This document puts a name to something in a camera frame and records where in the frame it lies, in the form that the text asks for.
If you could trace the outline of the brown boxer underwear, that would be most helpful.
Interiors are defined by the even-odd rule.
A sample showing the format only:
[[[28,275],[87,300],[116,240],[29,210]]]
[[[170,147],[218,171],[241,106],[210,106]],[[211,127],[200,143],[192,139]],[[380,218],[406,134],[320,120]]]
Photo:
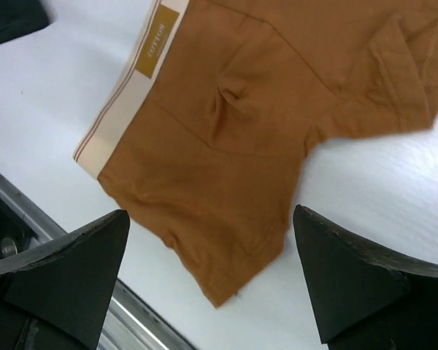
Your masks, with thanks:
[[[316,146],[437,112],[438,1],[151,1],[73,157],[220,307],[282,252]]]

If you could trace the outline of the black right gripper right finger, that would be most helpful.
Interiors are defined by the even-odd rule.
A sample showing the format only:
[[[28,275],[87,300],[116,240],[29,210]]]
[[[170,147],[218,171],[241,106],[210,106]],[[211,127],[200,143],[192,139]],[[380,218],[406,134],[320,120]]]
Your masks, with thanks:
[[[320,341],[330,349],[438,349],[438,265],[293,213]]]

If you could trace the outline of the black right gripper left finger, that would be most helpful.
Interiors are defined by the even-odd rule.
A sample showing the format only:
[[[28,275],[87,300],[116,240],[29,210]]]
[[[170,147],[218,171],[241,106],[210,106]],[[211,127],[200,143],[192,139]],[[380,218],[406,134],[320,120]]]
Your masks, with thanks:
[[[96,349],[129,228],[115,210],[0,260],[0,349]]]

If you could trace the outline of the aluminium mounting rail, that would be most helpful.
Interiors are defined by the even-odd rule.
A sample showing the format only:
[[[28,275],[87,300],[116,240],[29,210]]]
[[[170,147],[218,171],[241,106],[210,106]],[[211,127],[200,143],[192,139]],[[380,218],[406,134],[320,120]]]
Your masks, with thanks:
[[[189,349],[118,279],[117,209],[67,233],[0,174],[0,349]]]

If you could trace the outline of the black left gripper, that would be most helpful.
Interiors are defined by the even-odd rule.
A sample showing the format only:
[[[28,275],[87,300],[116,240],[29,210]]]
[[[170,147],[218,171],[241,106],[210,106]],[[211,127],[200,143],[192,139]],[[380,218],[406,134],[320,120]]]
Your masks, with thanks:
[[[39,0],[0,0],[0,44],[42,30],[50,15]]]

